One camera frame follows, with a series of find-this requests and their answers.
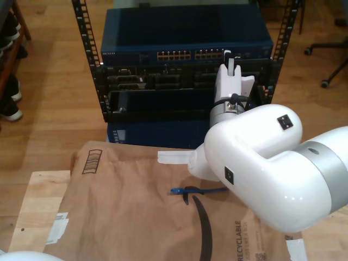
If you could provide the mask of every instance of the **wooden board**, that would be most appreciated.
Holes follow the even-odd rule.
[[[9,252],[44,250],[69,180],[69,170],[32,173]]]

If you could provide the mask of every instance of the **wooden floor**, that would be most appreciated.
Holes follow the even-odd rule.
[[[298,113],[304,140],[348,125],[348,67],[332,82],[331,88],[320,88],[320,81],[347,57],[347,51],[318,49],[311,57],[303,54],[312,42],[341,41],[348,35],[346,28],[333,25],[334,18],[343,15],[340,1],[306,2],[302,35],[298,35],[297,19],[274,96],[274,103],[289,106]],[[18,104],[23,119],[15,123],[1,122],[0,249],[4,251],[9,248],[32,172],[69,169],[71,154],[88,140],[105,140],[107,127],[71,1],[22,0],[18,3],[32,41],[26,45],[28,58],[20,62],[16,72],[23,94]],[[87,4],[100,47],[105,12],[112,8],[113,1],[87,0]],[[268,16],[273,39],[278,34],[280,18],[278,12]],[[347,223],[347,218],[342,218],[342,222]],[[348,249],[348,245],[331,248],[337,249]]]

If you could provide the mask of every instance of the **black label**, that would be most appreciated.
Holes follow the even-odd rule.
[[[293,126],[293,123],[291,122],[291,120],[287,114],[279,117],[277,120],[280,123],[280,125],[282,126],[283,130],[286,130],[286,129],[291,128]]]
[[[225,167],[225,178],[232,184],[234,185],[233,181],[233,172],[229,170],[227,167]]]

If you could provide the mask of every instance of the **patch panel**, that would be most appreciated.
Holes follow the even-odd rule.
[[[195,60],[217,60],[223,56],[223,49],[206,49],[195,52]]]
[[[191,51],[157,52],[158,61],[191,60]]]

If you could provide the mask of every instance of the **wooden shelf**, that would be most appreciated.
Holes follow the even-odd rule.
[[[13,67],[17,59],[17,53],[23,39],[23,35],[24,35],[23,29],[21,28],[19,32],[20,32],[20,37],[14,41],[12,49],[10,49],[10,51],[4,52],[4,56],[3,56],[3,58],[5,59],[4,69],[0,71],[0,100],[4,93],[4,89],[5,89],[7,80],[9,78],[9,75],[10,73],[12,73]]]

